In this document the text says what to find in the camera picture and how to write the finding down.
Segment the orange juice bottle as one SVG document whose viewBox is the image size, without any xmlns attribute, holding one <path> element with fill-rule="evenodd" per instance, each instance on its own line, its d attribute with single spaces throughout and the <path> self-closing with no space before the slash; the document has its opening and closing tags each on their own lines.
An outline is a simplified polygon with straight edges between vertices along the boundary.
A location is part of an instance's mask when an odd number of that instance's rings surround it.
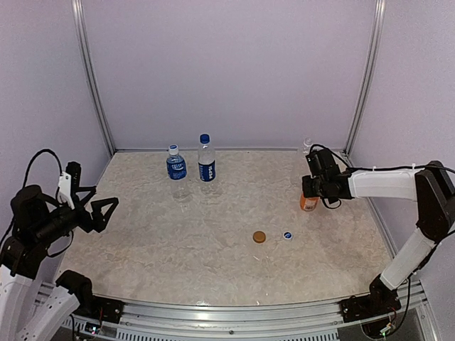
<svg viewBox="0 0 455 341">
<path fill-rule="evenodd" d="M 303 193 L 301 194 L 299 205 L 303 211 L 312 212 L 316 209 L 319 202 L 319 197 L 306 197 Z"/>
</svg>

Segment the clear bottle blue label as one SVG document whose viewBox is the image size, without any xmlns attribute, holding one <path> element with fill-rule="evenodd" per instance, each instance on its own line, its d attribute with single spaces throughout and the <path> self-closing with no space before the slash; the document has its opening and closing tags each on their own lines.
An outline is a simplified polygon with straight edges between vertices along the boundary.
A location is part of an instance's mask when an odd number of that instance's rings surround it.
<svg viewBox="0 0 455 341">
<path fill-rule="evenodd" d="M 301 179 L 309 172 L 306 156 L 309 154 L 313 141 L 305 138 L 298 147 L 295 157 L 293 157 L 290 181 L 292 185 L 301 185 Z"/>
</svg>

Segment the blue white bottle cap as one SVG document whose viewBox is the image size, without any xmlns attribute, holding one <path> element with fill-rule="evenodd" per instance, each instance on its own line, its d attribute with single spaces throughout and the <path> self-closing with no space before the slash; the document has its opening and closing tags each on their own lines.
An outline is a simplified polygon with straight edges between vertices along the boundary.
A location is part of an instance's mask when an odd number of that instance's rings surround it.
<svg viewBox="0 0 455 341">
<path fill-rule="evenodd" d="M 292 240 L 293 239 L 293 234 L 291 232 L 287 231 L 287 232 L 283 233 L 283 238 L 285 240 Z"/>
</svg>

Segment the gold juice bottle cap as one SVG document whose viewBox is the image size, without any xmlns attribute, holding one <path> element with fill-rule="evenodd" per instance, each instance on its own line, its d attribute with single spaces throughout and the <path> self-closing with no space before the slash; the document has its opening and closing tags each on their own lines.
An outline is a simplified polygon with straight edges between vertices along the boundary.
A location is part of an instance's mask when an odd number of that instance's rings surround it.
<svg viewBox="0 0 455 341">
<path fill-rule="evenodd" d="M 267 240 L 267 236 L 263 231 L 255 231 L 252 235 L 252 239 L 255 243 L 262 244 Z"/>
</svg>

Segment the short bottle blue label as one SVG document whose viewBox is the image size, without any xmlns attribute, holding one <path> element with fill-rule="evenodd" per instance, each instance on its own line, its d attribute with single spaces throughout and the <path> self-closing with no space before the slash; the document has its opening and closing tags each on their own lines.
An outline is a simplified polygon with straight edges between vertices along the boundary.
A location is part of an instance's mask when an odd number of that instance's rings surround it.
<svg viewBox="0 0 455 341">
<path fill-rule="evenodd" d="M 180 151 L 176 156 L 171 156 L 168 153 L 166 169 L 170 179 L 172 196 L 177 200 L 184 200 L 189 194 L 189 189 L 186 182 L 186 161 Z"/>
</svg>

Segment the white blue short-bottle cap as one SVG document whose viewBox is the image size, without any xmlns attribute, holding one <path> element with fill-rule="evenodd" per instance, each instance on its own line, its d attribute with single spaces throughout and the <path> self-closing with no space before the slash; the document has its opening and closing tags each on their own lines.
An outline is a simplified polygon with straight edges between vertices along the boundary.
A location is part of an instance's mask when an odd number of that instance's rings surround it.
<svg viewBox="0 0 455 341">
<path fill-rule="evenodd" d="M 176 144 L 170 145 L 168 148 L 168 152 L 171 156 L 178 155 L 179 154 L 178 145 L 176 145 Z"/>
</svg>

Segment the water bottle blue cap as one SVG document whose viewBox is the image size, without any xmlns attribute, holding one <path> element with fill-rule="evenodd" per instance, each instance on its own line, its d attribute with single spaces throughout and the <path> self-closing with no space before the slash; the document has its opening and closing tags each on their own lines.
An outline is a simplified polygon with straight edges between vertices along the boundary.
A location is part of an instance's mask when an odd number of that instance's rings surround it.
<svg viewBox="0 0 455 341">
<path fill-rule="evenodd" d="M 199 141 L 198 170 L 200 181 L 202 183 L 201 190 L 207 195 L 215 194 L 217 190 L 217 183 L 215 182 L 215 148 L 211 143 L 209 134 L 201 134 Z"/>
</svg>

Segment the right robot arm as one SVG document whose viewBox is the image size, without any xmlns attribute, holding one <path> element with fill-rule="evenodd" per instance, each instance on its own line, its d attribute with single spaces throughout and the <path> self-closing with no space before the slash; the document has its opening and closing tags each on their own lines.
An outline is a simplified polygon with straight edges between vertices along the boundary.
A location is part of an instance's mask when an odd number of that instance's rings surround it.
<svg viewBox="0 0 455 341">
<path fill-rule="evenodd" d="M 302 180 L 307 197 L 329 205 L 366 199 L 378 209 L 396 254 L 378 276 L 380 285 L 364 299 L 364 310 L 379 315 L 397 289 L 454 234 L 454 170 L 438 161 L 426 165 L 341 170 L 332 158 L 306 159 L 310 174 Z"/>
</svg>

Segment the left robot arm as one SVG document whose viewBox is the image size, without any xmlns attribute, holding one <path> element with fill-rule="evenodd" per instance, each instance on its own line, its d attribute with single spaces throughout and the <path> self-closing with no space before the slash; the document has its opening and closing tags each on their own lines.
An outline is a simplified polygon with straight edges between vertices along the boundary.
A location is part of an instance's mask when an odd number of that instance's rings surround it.
<svg viewBox="0 0 455 341">
<path fill-rule="evenodd" d="M 91 280 L 67 270 L 31 320 L 25 325 L 20 322 L 25 298 L 42 261 L 50 256 L 51 244 L 73 234 L 77 227 L 87 233 L 102 232 L 119 204 L 115 197 L 96 200 L 87 211 L 85 202 L 60 204 L 44 194 L 39 185 L 22 188 L 11 200 L 12 235 L 1 249 L 2 340 L 50 340 L 73 312 L 99 319 L 107 312 L 93 295 Z"/>
</svg>

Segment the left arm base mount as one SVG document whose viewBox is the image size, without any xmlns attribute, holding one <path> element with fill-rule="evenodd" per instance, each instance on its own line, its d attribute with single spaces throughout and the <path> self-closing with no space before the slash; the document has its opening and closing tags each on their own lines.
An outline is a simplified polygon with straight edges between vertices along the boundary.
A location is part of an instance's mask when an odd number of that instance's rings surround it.
<svg viewBox="0 0 455 341">
<path fill-rule="evenodd" d="M 69 294 L 74 294 L 79 306 L 75 314 L 98 320 L 101 323 L 119 324 L 124 302 L 97 296 L 92 292 L 92 281 L 75 271 L 66 270 L 56 280 L 56 286 L 62 286 Z"/>
</svg>

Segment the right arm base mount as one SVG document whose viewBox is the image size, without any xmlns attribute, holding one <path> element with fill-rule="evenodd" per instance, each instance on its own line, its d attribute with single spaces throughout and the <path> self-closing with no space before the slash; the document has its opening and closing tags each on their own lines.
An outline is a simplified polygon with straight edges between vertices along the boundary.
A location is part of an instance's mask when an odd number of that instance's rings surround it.
<svg viewBox="0 0 455 341">
<path fill-rule="evenodd" d="M 343 299 L 339 306 L 345 323 L 392 313 L 402 307 L 397 289 L 389 289 L 380 279 L 380 275 L 371 282 L 368 294 Z"/>
</svg>

